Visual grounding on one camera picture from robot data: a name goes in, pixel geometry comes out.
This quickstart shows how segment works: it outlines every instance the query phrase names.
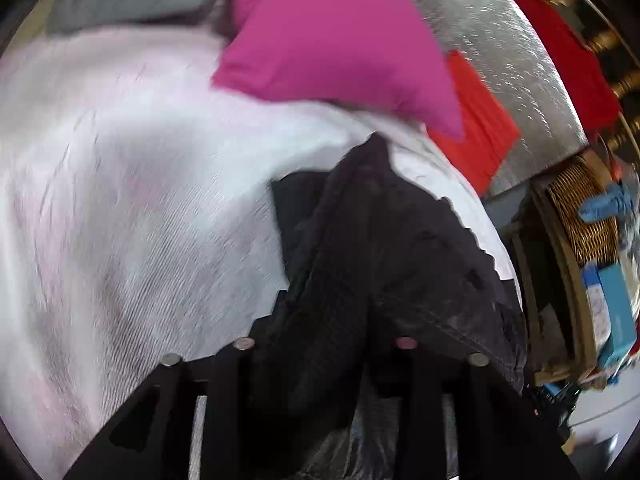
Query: black fabric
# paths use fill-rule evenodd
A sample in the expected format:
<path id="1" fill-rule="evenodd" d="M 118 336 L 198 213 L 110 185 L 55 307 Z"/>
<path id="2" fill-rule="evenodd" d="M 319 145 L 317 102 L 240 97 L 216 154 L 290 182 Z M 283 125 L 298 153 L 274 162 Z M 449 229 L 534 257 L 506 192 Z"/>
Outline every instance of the black fabric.
<path id="1" fill-rule="evenodd" d="M 449 202 L 392 171 L 380 136 L 330 173 L 291 174 L 272 190 L 290 287 L 255 351 L 252 424 L 287 436 L 260 439 L 258 463 L 280 477 L 393 477 L 400 404 L 375 394 L 364 368 L 381 332 L 458 361 L 482 352 L 520 391 L 517 301 Z"/>

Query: white blanket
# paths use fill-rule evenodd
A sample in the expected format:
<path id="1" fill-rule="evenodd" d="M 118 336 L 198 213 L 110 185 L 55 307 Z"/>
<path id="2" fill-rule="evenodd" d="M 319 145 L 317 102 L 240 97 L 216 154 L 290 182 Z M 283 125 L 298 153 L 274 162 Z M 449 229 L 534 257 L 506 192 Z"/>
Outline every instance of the white blanket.
<path id="1" fill-rule="evenodd" d="M 417 128 L 211 90 L 223 40 L 119 28 L 0 61 L 0 416 L 44 480 L 166 352 L 215 353 L 286 288 L 268 182 L 379 130 L 396 171 L 514 270 L 468 182 Z"/>

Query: red cloth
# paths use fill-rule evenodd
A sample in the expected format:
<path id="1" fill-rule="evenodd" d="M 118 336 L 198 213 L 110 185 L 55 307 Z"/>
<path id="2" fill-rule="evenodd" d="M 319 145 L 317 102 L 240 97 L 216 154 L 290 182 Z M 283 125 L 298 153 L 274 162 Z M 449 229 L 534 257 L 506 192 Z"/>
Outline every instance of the red cloth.
<path id="1" fill-rule="evenodd" d="M 629 352 L 630 356 L 636 355 L 640 350 L 640 318 L 636 319 L 636 335 L 636 342 L 631 347 L 631 352 Z"/>
<path id="2" fill-rule="evenodd" d="M 432 128 L 428 133 L 476 193 L 482 195 L 520 138 L 520 131 L 462 54 L 449 52 L 447 65 L 462 109 L 465 139 L 456 142 Z"/>
<path id="3" fill-rule="evenodd" d="M 513 1 L 544 44 L 584 131 L 589 140 L 594 140 L 596 131 L 611 126 L 621 111 L 618 99 L 602 75 L 598 57 L 582 46 L 556 10 L 544 0 Z"/>

